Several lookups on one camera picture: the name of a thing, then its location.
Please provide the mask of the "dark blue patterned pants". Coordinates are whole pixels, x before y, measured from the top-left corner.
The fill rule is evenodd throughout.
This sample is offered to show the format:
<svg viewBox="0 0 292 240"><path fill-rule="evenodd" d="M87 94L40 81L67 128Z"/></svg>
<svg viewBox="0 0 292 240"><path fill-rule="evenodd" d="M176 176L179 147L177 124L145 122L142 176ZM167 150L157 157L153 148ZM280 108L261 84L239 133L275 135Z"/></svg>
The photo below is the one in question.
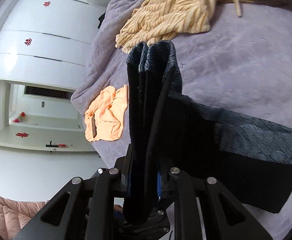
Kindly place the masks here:
<svg viewBox="0 0 292 240"><path fill-rule="evenodd" d="M126 218L146 221L157 174L214 177L243 204L279 213L292 192L292 128L212 108L182 94L172 42L140 42L127 58L132 167Z"/></svg>

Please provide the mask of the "pink quilted jacket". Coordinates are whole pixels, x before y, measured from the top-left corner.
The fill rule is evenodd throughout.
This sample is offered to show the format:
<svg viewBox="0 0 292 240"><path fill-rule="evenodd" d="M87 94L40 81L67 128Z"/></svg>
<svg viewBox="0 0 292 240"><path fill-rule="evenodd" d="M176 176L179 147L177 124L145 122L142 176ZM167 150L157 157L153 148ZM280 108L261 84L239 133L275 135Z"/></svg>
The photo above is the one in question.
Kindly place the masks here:
<svg viewBox="0 0 292 240"><path fill-rule="evenodd" d="M0 236L13 239L47 203L15 201L0 196Z"/></svg>

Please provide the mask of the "white desk shelf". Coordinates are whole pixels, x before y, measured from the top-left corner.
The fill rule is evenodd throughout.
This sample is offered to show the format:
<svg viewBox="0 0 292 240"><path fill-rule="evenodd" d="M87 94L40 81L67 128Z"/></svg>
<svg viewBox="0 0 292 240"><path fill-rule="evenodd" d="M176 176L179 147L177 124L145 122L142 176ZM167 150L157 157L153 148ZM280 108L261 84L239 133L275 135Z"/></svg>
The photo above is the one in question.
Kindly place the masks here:
<svg viewBox="0 0 292 240"><path fill-rule="evenodd" d="M32 151L94 152L78 119L25 115L0 129L0 146Z"/></svg>

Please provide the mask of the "orange peach garment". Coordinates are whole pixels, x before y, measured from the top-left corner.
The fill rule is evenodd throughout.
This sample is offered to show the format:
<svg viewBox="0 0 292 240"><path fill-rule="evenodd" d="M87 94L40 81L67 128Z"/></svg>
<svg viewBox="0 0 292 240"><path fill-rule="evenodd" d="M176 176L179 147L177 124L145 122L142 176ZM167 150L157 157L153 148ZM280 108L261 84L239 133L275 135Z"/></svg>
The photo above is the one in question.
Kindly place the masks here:
<svg viewBox="0 0 292 240"><path fill-rule="evenodd" d="M128 107L128 86L120 89L107 86L91 102L84 114L85 138L89 142L116 141L124 129L124 116Z"/></svg>

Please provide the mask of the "lavender plush bed blanket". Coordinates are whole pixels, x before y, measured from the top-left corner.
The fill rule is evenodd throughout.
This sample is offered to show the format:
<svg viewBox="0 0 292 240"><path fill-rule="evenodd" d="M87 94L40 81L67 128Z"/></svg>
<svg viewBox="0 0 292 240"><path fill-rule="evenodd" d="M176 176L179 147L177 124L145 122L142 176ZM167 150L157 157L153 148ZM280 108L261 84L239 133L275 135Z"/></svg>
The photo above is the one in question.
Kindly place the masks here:
<svg viewBox="0 0 292 240"><path fill-rule="evenodd" d="M180 34L171 41L182 77L182 94L212 108L264 119L292 128L292 11L244 5L244 16L218 5L212 29ZM94 147L108 166L131 146L129 110L124 132ZM292 238L292 192L279 213L246 208L274 239Z"/></svg>

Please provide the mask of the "white wardrobe with doors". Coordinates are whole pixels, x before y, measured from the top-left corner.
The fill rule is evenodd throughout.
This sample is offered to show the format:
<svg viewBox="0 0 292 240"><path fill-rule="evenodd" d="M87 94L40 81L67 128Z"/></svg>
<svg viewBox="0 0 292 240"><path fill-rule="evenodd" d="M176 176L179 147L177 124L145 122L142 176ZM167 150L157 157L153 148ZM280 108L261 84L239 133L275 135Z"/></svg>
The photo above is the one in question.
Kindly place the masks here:
<svg viewBox="0 0 292 240"><path fill-rule="evenodd" d="M0 80L77 89L109 2L1 0Z"/></svg>

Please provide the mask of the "beige striped garment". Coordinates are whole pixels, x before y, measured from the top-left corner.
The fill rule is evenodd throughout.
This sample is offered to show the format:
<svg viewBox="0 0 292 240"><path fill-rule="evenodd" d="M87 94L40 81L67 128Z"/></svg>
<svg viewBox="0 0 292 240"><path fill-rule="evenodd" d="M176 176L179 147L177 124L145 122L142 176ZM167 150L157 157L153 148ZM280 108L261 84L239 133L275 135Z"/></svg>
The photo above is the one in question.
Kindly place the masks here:
<svg viewBox="0 0 292 240"><path fill-rule="evenodd" d="M252 0L144 0L116 35L116 47L128 53L139 42L172 40L178 34L208 32L217 2L231 2L238 17L240 2Z"/></svg>

